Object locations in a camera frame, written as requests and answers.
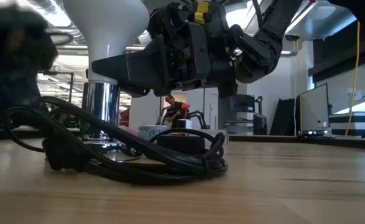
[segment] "wooden tabletop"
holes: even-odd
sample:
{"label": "wooden tabletop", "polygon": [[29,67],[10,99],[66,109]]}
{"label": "wooden tabletop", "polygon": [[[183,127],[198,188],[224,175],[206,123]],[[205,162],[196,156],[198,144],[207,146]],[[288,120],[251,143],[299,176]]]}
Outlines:
{"label": "wooden tabletop", "polygon": [[365,223],[365,150],[231,142],[225,158],[222,178],[148,187],[54,172],[0,141],[0,223]]}

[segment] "desk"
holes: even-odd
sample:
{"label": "desk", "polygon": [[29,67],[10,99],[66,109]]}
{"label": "desk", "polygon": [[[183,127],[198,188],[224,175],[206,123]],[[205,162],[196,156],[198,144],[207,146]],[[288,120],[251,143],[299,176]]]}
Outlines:
{"label": "desk", "polygon": [[365,150],[231,142],[225,158],[219,179],[145,187],[53,172],[0,141],[0,223],[365,223]]}

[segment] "black furry object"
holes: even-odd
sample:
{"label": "black furry object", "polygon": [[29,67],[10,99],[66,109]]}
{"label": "black furry object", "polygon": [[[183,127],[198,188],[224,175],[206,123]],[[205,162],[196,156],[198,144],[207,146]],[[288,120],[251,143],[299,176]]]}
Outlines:
{"label": "black furry object", "polygon": [[[46,28],[47,22],[35,12],[0,7],[0,117],[12,106],[38,107],[37,73],[50,69],[58,55]],[[40,126],[28,114],[17,115],[15,121]]]}

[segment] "person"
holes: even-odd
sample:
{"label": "person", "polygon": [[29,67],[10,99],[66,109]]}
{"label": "person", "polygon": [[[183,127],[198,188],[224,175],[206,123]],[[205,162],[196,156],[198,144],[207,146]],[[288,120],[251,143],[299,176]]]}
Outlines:
{"label": "person", "polygon": [[175,98],[172,95],[169,95],[165,98],[165,101],[170,104],[169,109],[167,109],[164,118],[171,123],[171,128],[177,127],[177,121],[179,119],[183,119],[185,117],[185,113],[188,111],[182,110],[182,102],[175,101]]}

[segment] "robotic arm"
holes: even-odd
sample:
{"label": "robotic arm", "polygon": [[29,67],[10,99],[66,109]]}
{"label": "robotic arm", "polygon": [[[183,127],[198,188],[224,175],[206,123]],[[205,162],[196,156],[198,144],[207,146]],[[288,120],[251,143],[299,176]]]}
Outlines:
{"label": "robotic arm", "polygon": [[[240,26],[231,28],[224,4],[216,1],[179,2],[155,9],[147,30],[152,42],[140,52],[92,63],[97,74],[118,80],[144,95],[172,90],[218,87],[220,97],[236,94],[236,79],[254,82],[272,72],[279,61],[282,39],[302,0],[273,0],[254,37]],[[233,61],[233,51],[242,54]]]}

